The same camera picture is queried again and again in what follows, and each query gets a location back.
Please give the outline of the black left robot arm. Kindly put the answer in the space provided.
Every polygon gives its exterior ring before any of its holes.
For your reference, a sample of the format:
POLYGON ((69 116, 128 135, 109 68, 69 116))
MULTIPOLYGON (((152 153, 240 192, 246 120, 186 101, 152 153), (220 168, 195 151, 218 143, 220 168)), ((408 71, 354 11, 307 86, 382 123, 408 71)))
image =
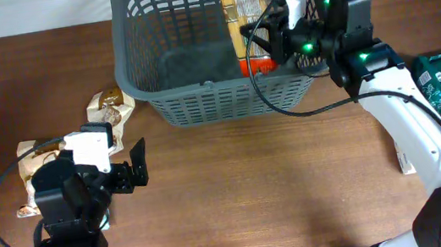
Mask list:
POLYGON ((146 142, 140 139, 130 150, 131 162, 112 164, 108 173, 75 164, 71 150, 39 168, 31 180, 42 215, 34 246, 108 247, 102 220, 114 194, 131 194, 147 185, 145 153, 146 142))

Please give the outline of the orange tan cracker package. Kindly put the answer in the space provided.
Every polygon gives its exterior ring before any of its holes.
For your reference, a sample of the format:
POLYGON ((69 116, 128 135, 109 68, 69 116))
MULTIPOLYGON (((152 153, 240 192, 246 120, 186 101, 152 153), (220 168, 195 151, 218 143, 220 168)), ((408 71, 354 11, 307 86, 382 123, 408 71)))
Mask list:
POLYGON ((230 38, 236 57, 238 58, 240 70, 246 77, 249 76, 247 65, 250 64, 253 74, 259 72, 265 74, 273 72, 277 64, 270 58, 270 55, 252 42, 250 59, 246 60, 246 47, 248 37, 241 35, 240 28, 249 23, 254 24, 259 19, 267 6, 266 0, 220 0, 223 7, 224 18, 229 29, 230 38))

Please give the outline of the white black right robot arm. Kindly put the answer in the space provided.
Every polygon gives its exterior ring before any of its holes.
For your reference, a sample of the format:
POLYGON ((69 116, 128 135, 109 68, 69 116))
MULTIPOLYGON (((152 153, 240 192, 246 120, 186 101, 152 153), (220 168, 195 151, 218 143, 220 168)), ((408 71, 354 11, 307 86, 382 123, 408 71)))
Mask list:
POLYGON ((333 82, 389 133, 424 183, 428 198, 411 229, 370 247, 441 247, 441 116, 422 96, 404 60, 372 35, 371 0, 323 0, 319 18, 290 20, 272 0, 240 33, 277 61, 319 56, 333 82))

